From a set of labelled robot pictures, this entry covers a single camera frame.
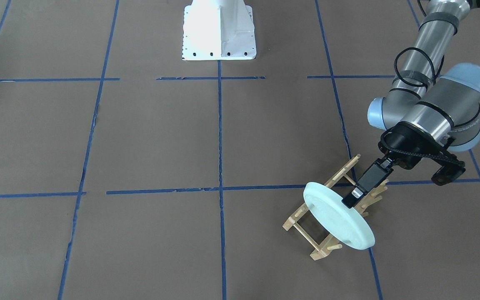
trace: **light blue joint cap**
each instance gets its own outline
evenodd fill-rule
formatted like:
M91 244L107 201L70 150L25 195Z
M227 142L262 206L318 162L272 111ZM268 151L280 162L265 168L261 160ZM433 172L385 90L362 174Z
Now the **light blue joint cap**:
M477 146L477 144L479 144L479 141L480 141L480 129L479 129L479 133L475 135L475 138L471 139L469 142L466 142L458 146L451 146L447 148L447 150L453 151L453 152L464 152Z
M373 127L386 130L385 122L383 121L383 99L384 97L376 97L368 107L368 123Z
M478 65L467 62L459 63L441 78L458 82L480 93L480 66Z

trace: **white metal bracket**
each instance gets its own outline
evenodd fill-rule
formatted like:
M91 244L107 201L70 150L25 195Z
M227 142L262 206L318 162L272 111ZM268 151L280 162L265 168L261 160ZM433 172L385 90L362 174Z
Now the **white metal bracket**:
M183 60L247 60L257 55L253 9L243 0L193 0L185 7Z

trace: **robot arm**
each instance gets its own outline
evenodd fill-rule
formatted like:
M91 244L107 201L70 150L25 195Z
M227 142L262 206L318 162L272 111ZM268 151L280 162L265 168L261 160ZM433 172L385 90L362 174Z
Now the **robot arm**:
M413 47L396 57L397 76L387 97L374 99L368 109L370 125L385 130L378 145L385 156L342 200L348 208L379 186L395 165L412 169L421 159L432 159L440 165L432 177L437 185L465 172L465 163L449 151L468 150L480 139L480 67L461 63L437 77L459 22L477 7L480 0L431 0L427 5ZM407 51L398 70L398 58Z

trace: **gray floor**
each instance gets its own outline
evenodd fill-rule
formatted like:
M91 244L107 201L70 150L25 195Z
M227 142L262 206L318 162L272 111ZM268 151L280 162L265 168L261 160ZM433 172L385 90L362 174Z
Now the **gray floor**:
M248 0L257 59L218 63L181 61L188 4L0 0L0 299L480 299L480 144L448 186L396 170L369 250L315 262L281 227L348 151L379 156L366 110L414 1Z

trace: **gray band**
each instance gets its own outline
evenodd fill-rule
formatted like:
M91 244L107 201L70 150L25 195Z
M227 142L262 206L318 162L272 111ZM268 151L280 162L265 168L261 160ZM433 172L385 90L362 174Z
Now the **gray band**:
M418 82L421 82L423 84L425 84L425 88L429 88L431 85L433 85L433 80L429 77L427 77L427 75L423 74L422 72L417 72L417 71L413 71L413 70L404 70L404 71L401 71L400 72L401 74L401 77L402 78L411 78L411 79L414 79Z
M425 17L425 19L423 19L423 22L420 25L420 29L421 29L421 26L423 26L425 23L431 22L431 21L446 21L448 23L451 23L451 25L455 27L455 33L453 35L457 34L457 32L459 31L459 23L460 23L459 18L455 17L450 13L434 12L434 13L428 14Z

